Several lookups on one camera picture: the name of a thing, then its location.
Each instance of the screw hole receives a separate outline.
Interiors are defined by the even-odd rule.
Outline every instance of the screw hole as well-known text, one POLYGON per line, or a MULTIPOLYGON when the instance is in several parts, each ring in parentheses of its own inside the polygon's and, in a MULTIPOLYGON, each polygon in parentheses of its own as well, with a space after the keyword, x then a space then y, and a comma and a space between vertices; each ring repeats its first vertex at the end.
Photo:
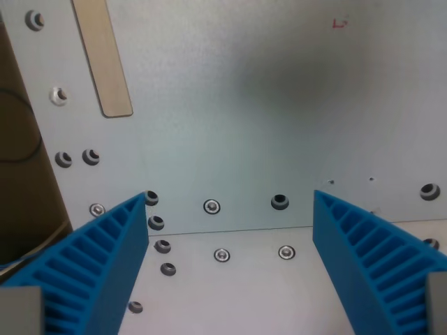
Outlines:
POLYGON ((164 239, 160 239, 154 244, 155 250, 159 253, 169 253, 171 250, 170 243, 164 239))
POLYGON ((69 168, 72 164, 72 160, 70 155, 68 155, 66 152, 58 152, 56 156, 54 157, 54 160, 56 161, 56 164, 60 166, 61 168, 69 168))
POLYGON ((35 10, 30 10, 25 15, 25 23, 32 31, 39 31, 45 26, 45 20, 43 19, 42 14, 35 10))
POLYGON ((147 224, 153 230, 162 230, 165 227, 165 223, 160 216, 151 216, 147 220, 147 224))
POLYGON ((142 312, 142 305, 138 301, 129 302, 127 308, 130 310, 130 312, 135 314, 139 314, 142 312))
POLYGON ((99 154, 94 150, 87 149, 83 151, 82 159, 86 164, 95 166, 99 163, 99 154))
POLYGON ((60 87, 53 87, 50 91, 50 101, 56 106, 63 106, 67 103, 67 94, 60 87))
POLYGON ((419 192, 419 196, 425 201, 435 200, 441 195, 441 188, 436 184, 426 184, 419 192))
POLYGON ((276 210, 282 211, 288 207, 288 198, 285 195, 276 194, 270 201, 270 204, 276 210))
POLYGON ((155 206, 159 203, 159 196, 153 191, 146 191, 146 205, 155 206))
POLYGON ((163 263, 160 267, 161 273, 165 276, 174 276, 177 272, 174 264, 171 263, 163 263))

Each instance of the small hole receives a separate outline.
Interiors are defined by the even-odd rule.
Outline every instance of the small hole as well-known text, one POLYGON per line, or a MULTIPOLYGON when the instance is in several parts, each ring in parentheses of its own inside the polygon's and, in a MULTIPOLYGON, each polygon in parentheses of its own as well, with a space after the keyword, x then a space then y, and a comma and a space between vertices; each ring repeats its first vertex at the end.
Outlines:
POLYGON ((152 192, 152 191, 148 191, 147 192, 147 196, 149 198, 151 198, 151 199, 157 199, 158 198, 158 195, 155 192, 152 192))
POLYGON ((419 196, 425 201, 432 201, 441 195, 441 188, 436 184, 426 184, 419 192, 419 196))
POLYGON ((25 15, 25 23, 31 30, 39 31, 45 25, 45 20, 43 19, 42 14, 36 12, 35 10, 30 10, 25 15))
POLYGON ((90 156, 94 159, 98 159, 99 155, 94 150, 90 150, 90 156))
POLYGON ((71 162, 71 157, 70 157, 70 155, 68 155, 66 152, 64 152, 64 153, 62 154, 62 157, 64 157, 64 159, 65 159, 66 161, 71 162))
POLYGON ((61 168, 69 168, 71 166, 71 157, 66 152, 58 152, 54 157, 56 164, 61 168))
POLYGON ((286 196, 282 194, 278 194, 274 197, 274 201, 276 202, 284 202, 286 201, 286 196))
POLYGON ((433 191, 433 184, 427 184, 421 188, 421 191, 424 193, 430 193, 433 191))
POLYGON ((63 89, 57 90, 57 96, 62 100, 67 100, 67 95, 65 94, 63 89))

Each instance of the circular hole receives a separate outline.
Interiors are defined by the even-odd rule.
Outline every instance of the circular hole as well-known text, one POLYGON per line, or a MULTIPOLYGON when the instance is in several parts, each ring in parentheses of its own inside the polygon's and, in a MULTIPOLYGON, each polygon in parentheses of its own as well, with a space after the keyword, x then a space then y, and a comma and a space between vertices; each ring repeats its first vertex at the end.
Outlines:
POLYGON ((35 10, 30 10, 25 15, 25 23, 31 30, 39 31, 45 25, 45 20, 43 19, 42 14, 36 12, 35 10))
POLYGON ((58 152, 54 157, 56 164, 61 168, 69 168, 71 166, 71 157, 66 152, 58 152))
POLYGON ((57 96, 61 100, 67 100, 67 95, 65 94, 63 89, 57 89, 57 96))
POLYGON ((99 163, 99 155, 92 149, 86 149, 82 152, 82 160, 90 166, 95 166, 99 163))
POLYGON ((282 194, 278 194, 274 197, 274 201, 276 202, 284 202, 286 201, 286 196, 282 194))
POLYGON ((50 91, 50 101, 56 106, 64 106, 68 101, 66 92, 60 87, 53 87, 50 91))
POLYGON ((94 150, 90 150, 90 156, 94 159, 98 159, 99 155, 94 150))
POLYGON ((283 211, 285 210, 288 205, 288 198, 285 195, 282 194, 276 194, 270 201, 270 204, 273 208, 275 208, 277 211, 283 211))
POLYGON ((436 184, 426 184, 419 192, 419 196, 425 201, 432 201, 441 195, 441 188, 436 184))
POLYGON ((421 188, 421 191, 424 193, 430 193, 433 191, 433 188, 434 188, 433 184, 427 184, 421 188))
POLYGON ((138 301, 130 301, 127 304, 127 308, 130 310, 130 312, 139 314, 142 312, 142 304, 140 304, 138 301))
POLYGON ((70 157, 70 155, 68 155, 66 152, 64 152, 64 153, 62 154, 62 157, 64 157, 64 159, 65 159, 66 161, 71 162, 71 157, 70 157))
POLYGON ((149 198, 151 198, 151 199, 157 199, 158 198, 158 195, 155 192, 152 192, 152 191, 148 191, 147 192, 147 196, 149 198))

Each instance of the black cable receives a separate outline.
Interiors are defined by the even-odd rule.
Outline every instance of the black cable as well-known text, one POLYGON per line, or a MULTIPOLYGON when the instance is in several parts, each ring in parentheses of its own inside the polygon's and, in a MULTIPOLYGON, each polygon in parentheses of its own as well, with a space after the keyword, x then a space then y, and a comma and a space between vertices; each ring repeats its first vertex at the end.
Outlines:
MULTIPOLYGON (((8 94, 10 96, 13 96, 17 100, 19 100, 21 103, 26 105, 28 107, 29 111, 32 114, 34 114, 33 108, 28 103, 28 101, 23 99, 23 97, 21 97, 17 92, 14 92, 13 90, 10 90, 10 89, 0 88, 0 93, 5 93, 5 94, 8 94)), ((32 159, 39 152, 39 150, 41 150, 42 142, 43 142, 42 141, 42 135, 39 135, 39 142, 36 145, 36 148, 34 148, 34 150, 29 155, 25 156, 24 158, 19 158, 19 159, 0 158, 0 164, 16 164, 16 163, 25 163, 25 162, 29 161, 30 159, 32 159)))

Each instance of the tan wooden strip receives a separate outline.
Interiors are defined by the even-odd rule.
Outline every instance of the tan wooden strip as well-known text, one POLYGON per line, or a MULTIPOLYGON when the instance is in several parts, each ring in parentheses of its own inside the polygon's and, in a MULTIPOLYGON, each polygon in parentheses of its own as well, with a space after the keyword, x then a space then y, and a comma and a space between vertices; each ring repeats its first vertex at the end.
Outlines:
POLYGON ((103 114, 133 114, 105 0, 73 0, 103 114))

